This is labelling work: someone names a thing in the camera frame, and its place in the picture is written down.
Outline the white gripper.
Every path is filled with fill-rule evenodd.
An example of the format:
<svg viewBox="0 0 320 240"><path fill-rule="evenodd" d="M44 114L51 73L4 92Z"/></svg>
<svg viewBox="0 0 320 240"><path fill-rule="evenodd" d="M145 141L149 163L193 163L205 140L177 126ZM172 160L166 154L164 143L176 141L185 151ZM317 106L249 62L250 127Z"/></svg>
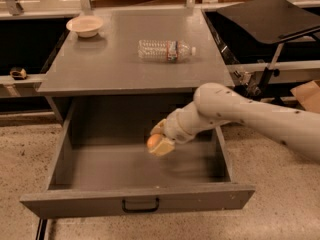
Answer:
<svg viewBox="0 0 320 240"><path fill-rule="evenodd" d="M182 121L180 120L182 115L183 110L176 109L167 116L166 120L162 119L152 128L150 134L162 135L162 140L154 149L149 149L147 147L151 154L155 156L164 156L174 150L175 145L173 142L184 144L194 138L194 135L188 133L186 129L182 127Z"/></svg>

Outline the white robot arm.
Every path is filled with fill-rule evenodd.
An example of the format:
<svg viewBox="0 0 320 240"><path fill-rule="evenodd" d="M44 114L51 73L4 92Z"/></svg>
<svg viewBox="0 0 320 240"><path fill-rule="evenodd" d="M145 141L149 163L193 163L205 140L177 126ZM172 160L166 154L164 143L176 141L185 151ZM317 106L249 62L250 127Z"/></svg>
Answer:
<svg viewBox="0 0 320 240"><path fill-rule="evenodd" d="M252 128L271 140L320 162L320 115L245 98L228 87L207 83L193 101L170 113L150 132L147 148L163 156L206 130L229 122Z"/></svg>

